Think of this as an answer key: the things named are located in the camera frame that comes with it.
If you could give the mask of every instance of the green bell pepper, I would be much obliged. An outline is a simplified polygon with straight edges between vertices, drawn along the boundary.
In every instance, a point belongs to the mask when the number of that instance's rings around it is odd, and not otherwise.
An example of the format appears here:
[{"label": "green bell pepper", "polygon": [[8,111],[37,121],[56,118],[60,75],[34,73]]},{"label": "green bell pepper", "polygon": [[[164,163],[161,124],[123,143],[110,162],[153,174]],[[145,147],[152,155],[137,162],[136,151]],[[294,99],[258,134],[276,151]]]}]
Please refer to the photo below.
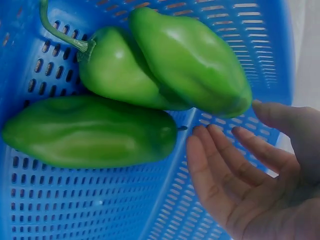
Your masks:
[{"label": "green bell pepper", "polygon": [[46,30],[79,50],[79,75],[90,91],[148,108],[172,111],[191,108],[153,76],[139,46],[123,29],[103,27],[88,41],[82,41],[51,26],[48,21],[48,0],[40,0],[39,13]]},{"label": "green bell pepper", "polygon": [[128,20],[152,73],[190,105],[226,118],[250,107],[251,88],[237,56],[206,25],[147,7]]},{"label": "green bell pepper", "polygon": [[2,137],[53,166],[114,168],[166,158],[177,127],[165,111],[79,95],[32,104],[4,125]]}]

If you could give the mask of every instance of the pepper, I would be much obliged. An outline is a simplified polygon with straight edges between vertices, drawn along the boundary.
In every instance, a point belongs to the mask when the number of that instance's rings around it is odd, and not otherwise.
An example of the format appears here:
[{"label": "pepper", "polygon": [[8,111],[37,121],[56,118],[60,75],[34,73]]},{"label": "pepper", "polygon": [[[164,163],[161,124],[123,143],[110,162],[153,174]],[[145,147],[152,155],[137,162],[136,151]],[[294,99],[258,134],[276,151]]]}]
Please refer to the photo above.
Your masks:
[{"label": "pepper", "polygon": [[78,95],[30,105],[9,119],[2,137],[53,166],[114,168],[166,158],[175,147],[177,127],[165,111]]},{"label": "pepper", "polygon": [[205,24],[148,7],[133,10],[128,20],[152,73],[190,105],[226,118],[250,107],[251,88],[237,56]]},{"label": "pepper", "polygon": [[48,0],[40,1],[39,13],[46,30],[79,50],[79,76],[90,91],[148,108],[172,111],[191,108],[153,76],[139,46],[122,28],[103,27],[88,41],[82,41],[51,26],[48,21]]}]

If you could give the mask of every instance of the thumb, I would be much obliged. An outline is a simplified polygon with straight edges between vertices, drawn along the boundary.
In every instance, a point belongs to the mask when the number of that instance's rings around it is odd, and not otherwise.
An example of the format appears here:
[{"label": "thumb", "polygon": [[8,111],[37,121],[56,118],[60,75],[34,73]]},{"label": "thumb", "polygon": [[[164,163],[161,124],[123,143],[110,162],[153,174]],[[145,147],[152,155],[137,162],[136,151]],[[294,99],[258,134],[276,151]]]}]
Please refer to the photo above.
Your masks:
[{"label": "thumb", "polygon": [[311,107],[253,101],[258,119],[291,139],[301,173],[311,184],[320,183],[320,112]]},{"label": "thumb", "polygon": [[294,131],[297,107],[286,106],[280,103],[261,103],[254,100],[252,107],[257,118],[270,128],[291,136]]}]

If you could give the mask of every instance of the perforated basket wall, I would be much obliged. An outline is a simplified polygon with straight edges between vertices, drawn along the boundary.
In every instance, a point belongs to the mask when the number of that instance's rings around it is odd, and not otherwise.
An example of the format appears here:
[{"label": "perforated basket wall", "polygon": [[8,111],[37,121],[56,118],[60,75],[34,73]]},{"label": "perforated basket wall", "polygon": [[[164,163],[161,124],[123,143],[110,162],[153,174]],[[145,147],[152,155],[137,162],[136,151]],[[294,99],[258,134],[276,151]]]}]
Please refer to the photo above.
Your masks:
[{"label": "perforated basket wall", "polygon": [[[283,0],[51,0],[49,20],[76,39],[105,25],[127,28],[134,8],[198,18],[234,49],[254,97],[290,104],[293,55]],[[42,27],[37,0],[0,3],[0,124],[40,99],[85,92],[76,49]],[[214,123],[256,167],[231,134],[243,126],[271,144],[278,132],[246,114],[219,119],[191,109],[171,112],[181,132],[170,157],[116,169],[62,169],[0,142],[0,239],[217,240],[230,239],[198,202],[189,178],[185,138]]]}]

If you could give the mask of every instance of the glossy pepper skin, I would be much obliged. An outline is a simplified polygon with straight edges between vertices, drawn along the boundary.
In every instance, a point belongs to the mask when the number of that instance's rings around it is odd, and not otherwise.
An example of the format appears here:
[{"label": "glossy pepper skin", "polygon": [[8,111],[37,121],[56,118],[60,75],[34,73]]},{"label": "glossy pepper skin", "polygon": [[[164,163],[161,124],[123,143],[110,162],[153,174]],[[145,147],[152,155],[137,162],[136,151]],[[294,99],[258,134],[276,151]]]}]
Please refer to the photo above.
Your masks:
[{"label": "glossy pepper skin", "polygon": [[114,168],[164,159],[177,128],[164,111],[79,95],[32,104],[5,124],[2,137],[53,166]]},{"label": "glossy pepper skin", "polygon": [[148,108],[173,111],[191,108],[174,91],[156,80],[139,46],[122,28],[103,27],[88,41],[76,40],[53,28],[47,11],[48,0],[41,0],[39,12],[43,26],[79,49],[79,75],[90,91]]},{"label": "glossy pepper skin", "polygon": [[226,118],[250,107],[251,88],[237,56],[206,25],[147,7],[128,20],[152,73],[190,105]]}]

